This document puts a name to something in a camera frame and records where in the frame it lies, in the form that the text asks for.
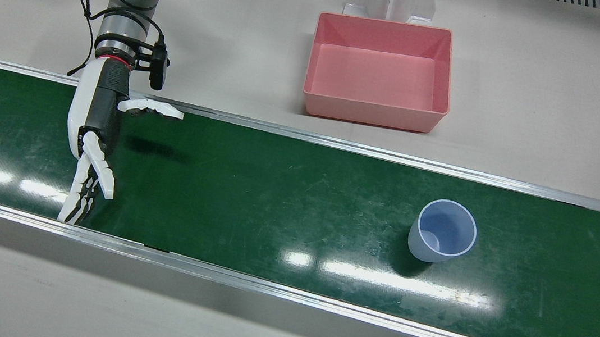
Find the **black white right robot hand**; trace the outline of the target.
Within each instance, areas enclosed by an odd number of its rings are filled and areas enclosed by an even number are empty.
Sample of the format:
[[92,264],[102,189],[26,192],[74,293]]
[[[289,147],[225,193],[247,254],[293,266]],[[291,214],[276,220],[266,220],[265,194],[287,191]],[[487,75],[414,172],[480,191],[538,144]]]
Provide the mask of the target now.
[[122,115],[156,113],[174,120],[184,119],[173,105],[130,97],[131,69],[121,58],[103,56],[87,63],[74,93],[67,116],[67,135],[77,166],[69,194],[57,221],[73,225],[94,207],[101,193],[114,198],[115,176],[107,158],[120,134]]

